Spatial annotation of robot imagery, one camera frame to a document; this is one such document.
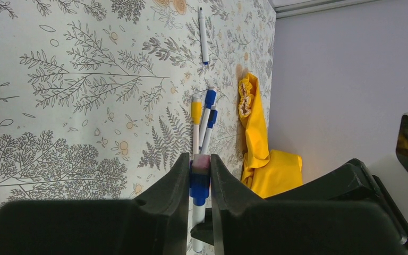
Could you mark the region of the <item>blue marker white eraser tip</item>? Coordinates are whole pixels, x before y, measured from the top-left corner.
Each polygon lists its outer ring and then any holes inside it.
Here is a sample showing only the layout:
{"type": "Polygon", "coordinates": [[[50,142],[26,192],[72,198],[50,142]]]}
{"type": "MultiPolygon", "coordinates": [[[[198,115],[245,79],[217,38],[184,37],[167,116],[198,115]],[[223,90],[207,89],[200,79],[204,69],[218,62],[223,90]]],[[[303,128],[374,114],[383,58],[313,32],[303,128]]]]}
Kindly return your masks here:
{"type": "Polygon", "coordinates": [[[190,197],[192,198],[192,225],[205,222],[206,200],[209,197],[210,187],[210,156],[194,154],[190,168],[190,197]]]}

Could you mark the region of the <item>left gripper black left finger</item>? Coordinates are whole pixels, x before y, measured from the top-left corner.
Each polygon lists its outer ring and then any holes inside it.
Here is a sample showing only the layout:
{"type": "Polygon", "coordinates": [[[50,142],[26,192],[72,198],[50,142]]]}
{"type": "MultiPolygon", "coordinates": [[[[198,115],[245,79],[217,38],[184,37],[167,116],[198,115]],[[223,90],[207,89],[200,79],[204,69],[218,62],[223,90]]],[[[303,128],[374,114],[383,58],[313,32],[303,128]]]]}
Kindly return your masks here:
{"type": "Polygon", "coordinates": [[[0,254],[186,254],[190,155],[134,199],[21,200],[0,209],[0,254]]]}

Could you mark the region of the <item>yellow capped marker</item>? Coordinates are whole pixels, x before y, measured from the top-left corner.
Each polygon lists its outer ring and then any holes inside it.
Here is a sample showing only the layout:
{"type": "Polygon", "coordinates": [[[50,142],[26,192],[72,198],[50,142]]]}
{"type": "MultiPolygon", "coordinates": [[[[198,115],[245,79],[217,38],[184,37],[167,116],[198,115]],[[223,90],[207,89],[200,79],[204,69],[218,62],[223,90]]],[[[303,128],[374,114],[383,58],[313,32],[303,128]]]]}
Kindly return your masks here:
{"type": "Polygon", "coordinates": [[[193,122],[193,143],[192,143],[192,154],[199,153],[199,129],[201,120],[201,107],[202,102],[198,96],[192,97],[191,102],[191,118],[193,122]]]}

